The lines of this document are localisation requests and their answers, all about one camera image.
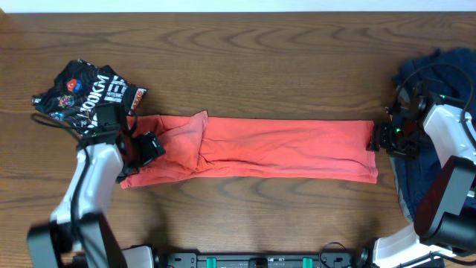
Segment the orange red soccer t-shirt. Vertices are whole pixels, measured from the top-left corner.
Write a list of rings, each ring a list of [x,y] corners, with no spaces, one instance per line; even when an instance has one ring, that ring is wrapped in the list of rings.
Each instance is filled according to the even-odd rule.
[[[320,121],[149,115],[165,149],[120,184],[134,188],[198,177],[340,179],[375,183],[375,154],[367,150],[372,121]]]

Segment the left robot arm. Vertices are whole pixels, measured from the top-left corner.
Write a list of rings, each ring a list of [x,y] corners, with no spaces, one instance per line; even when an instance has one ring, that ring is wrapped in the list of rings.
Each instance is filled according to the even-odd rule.
[[[153,132],[135,135],[119,103],[96,108],[97,126],[77,139],[77,168],[48,223],[27,235],[34,267],[65,267],[62,255],[77,252],[70,267],[158,267],[148,245],[122,249],[106,219],[113,188],[164,155]]]

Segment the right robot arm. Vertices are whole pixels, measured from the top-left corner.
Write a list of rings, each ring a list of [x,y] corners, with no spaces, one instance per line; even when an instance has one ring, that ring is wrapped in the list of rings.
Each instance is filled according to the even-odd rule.
[[[420,160],[431,147],[438,168],[422,181],[410,225],[364,247],[358,267],[472,266],[466,258],[475,253],[475,210],[466,202],[475,196],[475,131],[464,101],[422,82],[387,112],[393,121],[373,127],[367,149]]]

